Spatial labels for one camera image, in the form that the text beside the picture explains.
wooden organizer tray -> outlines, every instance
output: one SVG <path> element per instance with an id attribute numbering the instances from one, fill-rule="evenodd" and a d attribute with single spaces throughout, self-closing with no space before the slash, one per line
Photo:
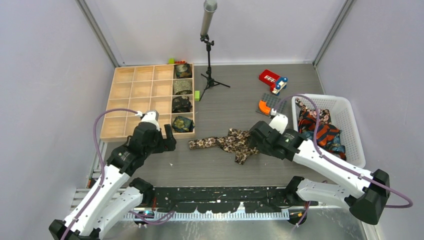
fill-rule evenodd
<path id="1" fill-rule="evenodd" d="M 192 75 L 195 75 L 194 66 L 191 64 Z M 159 113 L 159 126 L 165 137 L 165 124 L 171 124 L 177 116 L 192 119 L 195 122 L 194 79 L 182 78 L 191 81 L 192 94 L 173 95 L 173 83 L 179 81 L 174 73 L 174 64 L 117 67 L 113 75 L 110 88 L 107 110 L 116 108 L 131 109 L 134 111 L 156 110 Z M 171 113 L 172 99 L 179 96 L 188 96 L 193 105 L 191 112 Z M 114 111 L 105 115 L 101 127 L 100 139 L 104 142 L 125 142 L 132 135 L 134 128 L 139 124 L 140 118 L 126 111 Z M 174 138 L 194 138 L 193 132 L 175 132 Z"/>

orange toy piece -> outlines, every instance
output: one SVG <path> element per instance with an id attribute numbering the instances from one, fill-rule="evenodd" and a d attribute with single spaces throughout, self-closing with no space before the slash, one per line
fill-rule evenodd
<path id="1" fill-rule="evenodd" d="M 271 112 L 271 108 L 267 106 L 267 102 L 266 101 L 259 101 L 259 109 L 262 113 L 269 115 Z"/>

microphone stand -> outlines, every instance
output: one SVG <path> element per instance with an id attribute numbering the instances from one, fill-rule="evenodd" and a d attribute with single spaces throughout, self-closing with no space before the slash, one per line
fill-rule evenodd
<path id="1" fill-rule="evenodd" d="M 206 78 L 206 87 L 203 90 L 203 93 L 200 96 L 199 102 L 202 100 L 203 94 L 205 94 L 205 91 L 215 87 L 217 85 L 223 85 L 227 88 L 231 88 L 229 85 L 224 84 L 222 82 L 219 81 L 215 81 L 215 79 L 212 78 L 212 68 L 211 68 L 211 49 L 213 45 L 215 45 L 214 41 L 209 41 L 209 36 L 206 34 L 205 36 L 200 36 L 200 41 L 204 42 L 206 44 L 206 51 L 207 51 L 207 71 L 206 74 L 207 76 L 203 75 L 203 73 L 201 74 L 203 77 Z"/>

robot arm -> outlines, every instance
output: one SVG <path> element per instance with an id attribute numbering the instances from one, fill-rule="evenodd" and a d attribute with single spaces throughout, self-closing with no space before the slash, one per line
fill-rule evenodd
<path id="1" fill-rule="evenodd" d="M 121 220 L 125 213 L 153 199 L 153 186 L 140 178 L 135 178 L 124 193 L 110 203 L 117 190 L 138 168 L 143 166 L 150 154 L 175 150 L 177 141 L 173 137 L 171 126 L 169 124 L 164 126 L 166 138 L 163 138 L 158 117 L 159 114 L 156 111 L 147 112 L 135 127 L 132 136 L 128 136 L 126 143 L 112 151 L 104 167 L 103 185 L 70 228 L 65 239 L 103 239 L 108 230 Z M 81 203 L 63 221 L 56 219 L 51 223 L 49 230 L 54 239 L 61 239 L 77 213 L 92 198 L 99 183 L 100 181 L 96 182 Z"/>
<path id="2" fill-rule="evenodd" d="M 286 116 L 282 114 L 277 114 L 270 124 L 264 121 L 257 122 L 250 129 L 250 147 L 256 147 L 263 154 L 282 160 L 288 159 L 309 167 L 337 183 L 313 182 L 295 176 L 286 187 L 288 203 L 324 202 L 349 209 L 359 220 L 376 225 L 390 194 L 362 177 L 359 178 L 323 159 L 315 151 L 314 143 L 311 140 L 293 129 L 285 129 L 287 122 Z M 323 149 L 321 151 L 331 160 L 362 174 L 362 176 L 374 179 L 386 186 L 390 185 L 389 175 L 380 169 L 370 172 L 353 166 Z"/>

toy vehicle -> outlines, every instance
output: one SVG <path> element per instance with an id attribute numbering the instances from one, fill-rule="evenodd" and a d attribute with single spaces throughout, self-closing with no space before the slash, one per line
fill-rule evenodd
<path id="1" fill-rule="evenodd" d="M 287 87 L 289 79 L 287 77 L 279 76 L 272 71 L 265 69 L 260 75 L 259 80 L 266 83 L 269 86 L 269 91 L 274 95 L 280 95 L 281 89 Z"/>

